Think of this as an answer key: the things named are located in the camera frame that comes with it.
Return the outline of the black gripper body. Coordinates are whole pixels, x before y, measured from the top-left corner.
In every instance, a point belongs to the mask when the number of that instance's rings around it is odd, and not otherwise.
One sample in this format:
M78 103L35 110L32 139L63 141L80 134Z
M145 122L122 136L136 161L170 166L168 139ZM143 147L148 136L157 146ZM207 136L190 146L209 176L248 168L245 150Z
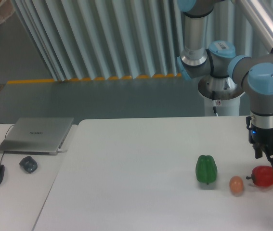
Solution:
M252 117L246 117L248 129L248 141L251 144L259 144L273 149L273 128L261 128L252 123Z

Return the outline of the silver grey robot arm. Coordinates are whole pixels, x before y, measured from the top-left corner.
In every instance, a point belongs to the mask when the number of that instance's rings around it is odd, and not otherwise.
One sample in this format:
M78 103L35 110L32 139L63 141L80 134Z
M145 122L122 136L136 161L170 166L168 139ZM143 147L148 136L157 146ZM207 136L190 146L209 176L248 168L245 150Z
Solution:
M267 55L251 58L236 55L227 41L214 41L205 47L214 0L180 0L177 4L185 16L184 49L177 58L182 77L207 78L207 86L198 90L213 101L246 93L250 100L248 140L255 157L265 155L273 168L273 9L262 0L234 1L268 51Z

